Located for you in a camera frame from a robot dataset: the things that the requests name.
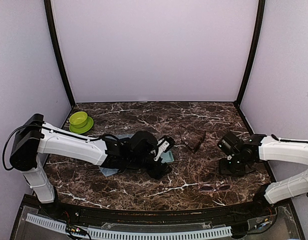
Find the teal glasses case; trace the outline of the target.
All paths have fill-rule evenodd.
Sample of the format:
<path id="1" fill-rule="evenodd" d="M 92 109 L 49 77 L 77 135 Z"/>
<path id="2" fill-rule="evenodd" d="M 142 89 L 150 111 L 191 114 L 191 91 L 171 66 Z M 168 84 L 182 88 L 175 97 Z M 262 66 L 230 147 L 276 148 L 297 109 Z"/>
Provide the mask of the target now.
<path id="1" fill-rule="evenodd" d="M 174 162 L 174 157 L 173 157 L 173 154 L 172 154 L 172 151 L 169 150 L 168 152 L 163 152 L 161 155 L 160 155 L 160 158 L 162 159 L 162 163 L 172 163 Z"/>

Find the pink frame sunglasses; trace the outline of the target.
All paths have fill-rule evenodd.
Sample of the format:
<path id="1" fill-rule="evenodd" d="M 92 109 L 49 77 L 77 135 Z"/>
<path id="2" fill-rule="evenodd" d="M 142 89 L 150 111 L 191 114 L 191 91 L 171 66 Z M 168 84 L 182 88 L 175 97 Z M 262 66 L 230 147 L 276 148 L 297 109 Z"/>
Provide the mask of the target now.
<path id="1" fill-rule="evenodd" d="M 206 193 L 213 193 L 213 192 L 226 192 L 231 188 L 230 184 L 203 184 L 199 186 L 199 191 L 206 192 Z"/>

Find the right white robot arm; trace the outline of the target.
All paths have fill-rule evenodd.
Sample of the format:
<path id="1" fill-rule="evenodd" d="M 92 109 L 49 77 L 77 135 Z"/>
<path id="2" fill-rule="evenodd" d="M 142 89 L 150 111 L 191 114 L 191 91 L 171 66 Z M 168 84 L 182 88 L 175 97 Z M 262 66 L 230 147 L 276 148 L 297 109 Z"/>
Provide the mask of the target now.
<path id="1" fill-rule="evenodd" d="M 226 155 L 219 160 L 221 175 L 242 177 L 246 168 L 254 163 L 282 161 L 308 166 L 308 140 L 283 139 L 275 135 L 253 134 L 242 140 L 233 132 L 227 132 L 217 143 Z M 288 179 L 262 185 L 249 205 L 249 213 L 259 217 L 268 209 L 282 200 L 308 196 L 308 169 Z"/>

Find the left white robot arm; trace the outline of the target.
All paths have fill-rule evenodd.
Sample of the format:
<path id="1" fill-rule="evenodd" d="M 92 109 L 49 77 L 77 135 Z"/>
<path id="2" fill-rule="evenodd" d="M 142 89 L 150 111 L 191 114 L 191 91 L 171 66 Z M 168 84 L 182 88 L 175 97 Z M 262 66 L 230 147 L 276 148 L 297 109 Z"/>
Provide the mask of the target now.
<path id="1" fill-rule="evenodd" d="M 107 169 L 145 169 L 156 180 L 172 169 L 163 162 L 162 154 L 175 144 L 170 136 L 156 139 L 147 131 L 137 131 L 133 136 L 118 138 L 112 134 L 87 137 L 59 129 L 44 121 L 44 116 L 34 114 L 24 125 L 16 128 L 7 138 L 13 140 L 9 157 L 10 168 L 22 173 L 40 203 L 54 218 L 64 214 L 58 202 L 56 188 L 49 182 L 39 154 L 58 155 L 85 161 Z"/>

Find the blue cleaning cloth left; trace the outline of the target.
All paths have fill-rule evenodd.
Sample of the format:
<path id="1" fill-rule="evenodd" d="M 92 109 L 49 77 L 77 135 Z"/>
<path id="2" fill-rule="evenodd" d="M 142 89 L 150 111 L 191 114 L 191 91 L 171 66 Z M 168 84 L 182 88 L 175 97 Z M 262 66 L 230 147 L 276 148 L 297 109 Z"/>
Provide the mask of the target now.
<path id="1" fill-rule="evenodd" d="M 116 137 L 119 139 L 123 139 L 123 138 L 130 138 L 132 137 L 133 134 L 117 134 Z M 99 170 L 100 172 L 105 176 L 105 177 L 109 177 L 112 175 L 115 175 L 117 173 L 119 173 L 119 169 L 115 169 L 115 168 L 105 168 L 102 166 L 99 166 Z"/>

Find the green plate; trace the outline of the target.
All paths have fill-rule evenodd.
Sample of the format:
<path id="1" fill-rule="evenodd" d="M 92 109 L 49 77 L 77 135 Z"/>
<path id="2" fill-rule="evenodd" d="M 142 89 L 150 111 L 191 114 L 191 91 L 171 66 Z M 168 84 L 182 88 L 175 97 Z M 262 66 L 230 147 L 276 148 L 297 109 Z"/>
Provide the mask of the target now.
<path id="1" fill-rule="evenodd" d="M 83 133 L 86 133 L 88 132 L 92 127 L 93 127 L 93 124 L 94 124 L 94 121 L 91 117 L 87 117 L 87 120 L 80 124 L 80 125 L 73 125 L 73 124 L 70 124 L 69 126 L 69 130 L 72 132 L 72 133 L 77 133 L 77 134 L 83 134 Z"/>

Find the green bowl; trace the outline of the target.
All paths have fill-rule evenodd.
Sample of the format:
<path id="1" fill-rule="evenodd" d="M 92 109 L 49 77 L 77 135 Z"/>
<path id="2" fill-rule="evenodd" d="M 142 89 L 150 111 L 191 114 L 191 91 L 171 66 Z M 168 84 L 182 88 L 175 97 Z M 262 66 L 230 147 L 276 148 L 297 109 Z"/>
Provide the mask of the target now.
<path id="1" fill-rule="evenodd" d="M 87 119 L 88 119 L 88 114 L 84 111 L 79 111 L 70 116 L 69 123 L 74 127 L 82 128 L 83 126 L 86 125 Z"/>

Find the dark frame sunglasses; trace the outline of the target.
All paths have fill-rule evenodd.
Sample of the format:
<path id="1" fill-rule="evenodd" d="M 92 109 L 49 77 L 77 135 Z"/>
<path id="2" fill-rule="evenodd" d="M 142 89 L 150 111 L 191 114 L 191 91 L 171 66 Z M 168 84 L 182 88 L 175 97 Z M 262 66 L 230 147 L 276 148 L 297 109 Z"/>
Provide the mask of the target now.
<path id="1" fill-rule="evenodd" d="M 180 127 L 187 131 L 187 132 L 191 132 L 191 133 L 195 133 L 197 135 L 199 135 L 199 139 L 197 140 L 197 142 L 195 143 L 194 146 L 190 146 L 186 141 L 185 141 L 185 138 L 182 137 L 182 134 L 181 132 L 179 131 L 179 138 L 180 138 L 180 142 L 181 144 L 183 144 L 190 152 L 192 152 L 193 154 L 197 153 L 198 150 L 200 149 L 202 143 L 205 141 L 206 139 L 206 133 L 207 131 L 206 130 L 200 130 L 200 129 L 195 129 L 195 128 L 188 128 L 188 127 L 185 127 L 183 125 L 180 125 Z"/>

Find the black front rail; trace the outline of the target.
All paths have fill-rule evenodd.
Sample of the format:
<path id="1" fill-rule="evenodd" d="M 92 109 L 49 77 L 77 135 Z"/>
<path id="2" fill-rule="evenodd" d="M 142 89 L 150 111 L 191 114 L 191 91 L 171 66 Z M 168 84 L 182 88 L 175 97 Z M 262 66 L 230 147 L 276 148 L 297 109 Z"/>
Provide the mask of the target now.
<path id="1" fill-rule="evenodd" d="M 176 211 L 130 211 L 59 203 L 60 217 L 66 219 L 66 211 L 72 224 L 101 226 L 104 223 L 131 225 L 175 225 L 211 222 L 225 225 L 243 224 L 253 217 L 263 217 L 267 208 L 256 210 L 252 202 L 199 210 Z"/>

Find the right black frame post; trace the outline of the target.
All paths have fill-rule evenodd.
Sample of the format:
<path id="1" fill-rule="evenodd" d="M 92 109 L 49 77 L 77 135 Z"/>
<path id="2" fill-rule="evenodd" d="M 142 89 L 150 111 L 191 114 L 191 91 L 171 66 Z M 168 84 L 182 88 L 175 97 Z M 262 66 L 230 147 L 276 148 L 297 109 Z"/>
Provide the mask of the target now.
<path id="1" fill-rule="evenodd" d="M 240 86 L 237 98 L 234 102 L 236 108 L 240 108 L 241 106 L 241 103 L 243 101 L 243 98 L 244 98 L 244 95 L 247 89 L 247 85 L 250 79 L 251 71 L 253 68 L 253 64 L 254 64 L 257 48 L 258 48 L 259 38 L 261 34 L 261 28 L 262 28 L 264 13 L 265 13 L 265 5 L 266 5 L 265 0 L 258 1 L 257 14 L 256 14 L 255 26 L 253 30 L 252 41 L 250 45 L 250 51 L 248 54 L 247 63 L 246 63 L 245 71 L 243 74 L 241 86 Z"/>

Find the black frame post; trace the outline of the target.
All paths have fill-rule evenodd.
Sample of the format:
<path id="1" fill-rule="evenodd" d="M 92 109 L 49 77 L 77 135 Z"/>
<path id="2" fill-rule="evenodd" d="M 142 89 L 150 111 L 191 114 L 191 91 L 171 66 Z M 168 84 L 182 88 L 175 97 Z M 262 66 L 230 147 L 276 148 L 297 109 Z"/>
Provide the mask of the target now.
<path id="1" fill-rule="evenodd" d="M 61 76 L 62 84 L 65 90 L 67 99 L 69 101 L 69 104 L 71 107 L 74 107 L 76 105 L 76 102 L 75 102 L 74 95 L 70 87 L 70 83 L 67 77 L 65 65 L 64 65 L 61 50 L 60 50 L 60 45 L 58 42 L 56 25 L 55 25 L 54 16 L 53 16 L 53 10 L 52 10 L 52 2 L 50 0 L 44 0 L 43 2 L 44 2 L 44 8 L 45 8 L 45 14 L 46 14 L 46 19 L 47 19 L 50 39 L 51 39 L 57 67 L 59 70 L 59 74 Z"/>
<path id="2" fill-rule="evenodd" d="M 250 45 L 250 51 L 248 54 L 247 63 L 246 63 L 245 71 L 243 74 L 241 86 L 240 86 L 237 98 L 234 102 L 236 108 L 240 108 L 241 106 L 241 103 L 243 101 L 243 98 L 244 98 L 244 95 L 247 89 L 247 85 L 250 79 L 251 71 L 253 68 L 253 64 L 254 64 L 257 48 L 258 48 L 259 38 L 261 34 L 261 28 L 262 28 L 264 13 L 265 13 L 265 5 L 266 5 L 265 0 L 258 1 L 257 14 L 256 14 L 255 26 L 253 30 L 252 41 Z"/>

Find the left black frame post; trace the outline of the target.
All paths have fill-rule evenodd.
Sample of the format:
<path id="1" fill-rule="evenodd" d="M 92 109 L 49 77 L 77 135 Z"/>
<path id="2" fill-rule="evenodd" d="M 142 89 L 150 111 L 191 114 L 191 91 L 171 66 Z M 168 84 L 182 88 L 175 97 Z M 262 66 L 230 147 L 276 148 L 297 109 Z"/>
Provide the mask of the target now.
<path id="1" fill-rule="evenodd" d="M 60 50 L 60 45 L 58 42 L 56 25 L 55 25 L 54 16 L 53 16 L 53 10 L 52 10 L 52 2 L 50 0 L 44 0 L 43 2 L 44 2 L 44 8 L 45 8 L 45 14 L 46 14 L 46 19 L 47 19 L 50 39 L 51 39 L 57 67 L 59 70 L 59 74 L 61 76 L 62 84 L 65 90 L 67 99 L 69 101 L 69 104 L 71 107 L 74 107 L 76 105 L 76 102 L 75 102 L 74 95 L 70 87 L 70 83 L 67 77 L 65 65 L 64 65 L 61 50 Z"/>

